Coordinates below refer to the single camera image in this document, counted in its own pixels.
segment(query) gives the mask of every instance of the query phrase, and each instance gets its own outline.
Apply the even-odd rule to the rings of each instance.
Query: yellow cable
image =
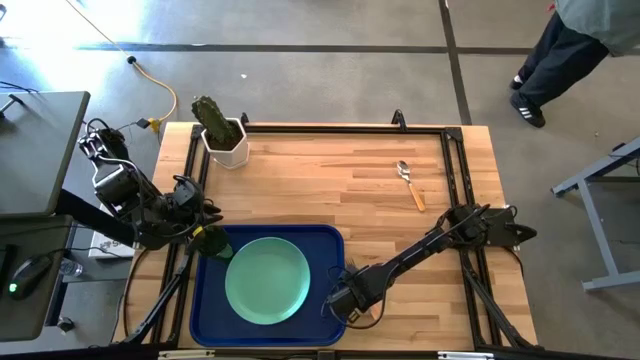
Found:
[[[86,16],[84,16],[84,14],[82,12],[80,12],[80,10],[78,10],[78,8],[76,8],[70,0],[65,0],[67,2],[67,4],[69,4],[69,6],[71,6],[73,8],[73,10],[75,10],[80,16],[82,16],[83,19],[85,19],[89,25],[91,25],[94,29],[96,29],[97,32],[100,33],[100,35],[102,35],[105,39],[107,39],[116,49],[120,50],[123,54],[125,54],[127,56],[127,58],[129,58],[131,55],[129,55],[129,53],[127,53],[126,51],[124,51],[123,48],[121,48],[120,46],[118,46],[118,44],[111,40],[111,38],[109,38],[107,36],[107,34],[103,33],[100,29],[98,29],[98,27],[96,25],[94,25],[91,20],[89,20]],[[147,74],[144,70],[142,70],[142,67],[140,65],[138,65],[138,63],[136,61],[130,62],[130,64],[133,64],[133,66],[136,68],[136,70],[138,70],[140,72],[140,74],[142,74],[144,77],[146,77],[147,79],[149,79],[149,81],[158,84],[160,86],[162,86],[163,88],[167,89],[170,93],[171,96],[173,97],[173,106],[171,107],[171,110],[163,117],[154,119],[154,118],[149,118],[149,122],[151,123],[151,129],[154,132],[159,132],[160,131],[160,124],[166,120],[169,116],[171,116],[171,114],[173,114],[173,112],[176,110],[176,106],[178,105],[178,96],[176,95],[175,91],[173,91],[173,89],[163,83],[162,81],[156,80],[154,79],[151,75]]]

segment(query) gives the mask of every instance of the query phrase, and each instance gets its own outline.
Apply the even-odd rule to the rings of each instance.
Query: metal spoon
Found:
[[[400,177],[402,177],[407,182],[407,184],[409,184],[409,190],[411,190],[413,200],[415,200],[418,210],[422,212],[426,208],[424,207],[424,203],[422,202],[422,198],[420,197],[418,190],[416,190],[416,188],[413,186],[413,183],[411,182],[411,179],[409,179],[409,174],[411,174],[409,165],[407,165],[407,163],[402,160],[398,161],[398,175],[400,175]]]

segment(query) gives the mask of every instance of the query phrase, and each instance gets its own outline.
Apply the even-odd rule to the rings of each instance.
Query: white pot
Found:
[[[240,131],[242,131],[242,140],[240,140],[238,145],[236,145],[232,150],[224,151],[211,149],[209,147],[209,142],[207,141],[207,129],[204,129],[200,136],[202,136],[204,146],[207,147],[207,151],[211,156],[213,156],[213,159],[223,167],[233,170],[246,165],[247,162],[249,162],[249,142],[247,141],[247,133],[244,131],[244,127],[242,127],[240,119],[227,118],[227,121],[237,123]]]

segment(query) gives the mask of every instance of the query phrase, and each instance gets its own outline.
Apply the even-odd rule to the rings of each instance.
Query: green plate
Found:
[[[225,278],[227,300],[241,318],[258,325],[286,320],[309,293],[309,264],[292,243],[266,237],[245,245]]]

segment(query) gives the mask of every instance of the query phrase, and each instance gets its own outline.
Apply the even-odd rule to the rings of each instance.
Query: wooden tabletop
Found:
[[[172,175],[182,174],[184,170],[192,125],[167,124],[153,177],[162,192],[171,191]],[[505,201],[488,128],[463,126],[462,129],[476,202],[503,206]],[[249,142],[251,154],[245,167],[229,171],[210,162],[206,195],[223,210],[222,224],[329,224],[342,234],[346,256],[363,266],[384,262],[420,239],[450,207],[437,136],[249,134]],[[201,146],[194,169],[199,169]],[[411,166],[412,181],[427,208],[424,213],[416,210],[407,184],[396,173],[395,163],[400,159]],[[457,161],[454,164],[458,173]],[[130,329],[137,326],[157,299],[166,252],[167,247],[149,252],[139,265],[127,303]],[[487,248],[486,253],[496,302],[522,336],[536,343],[518,263],[504,249]],[[189,332],[196,265],[194,261],[180,348],[200,347]],[[163,339],[173,320],[174,300],[175,296],[167,306]],[[455,250],[432,256],[398,278],[387,300],[385,316],[377,326],[369,330],[347,329],[331,348],[473,348]],[[479,308],[483,334],[489,339],[487,316],[481,305]],[[114,341],[122,338],[120,323]]]

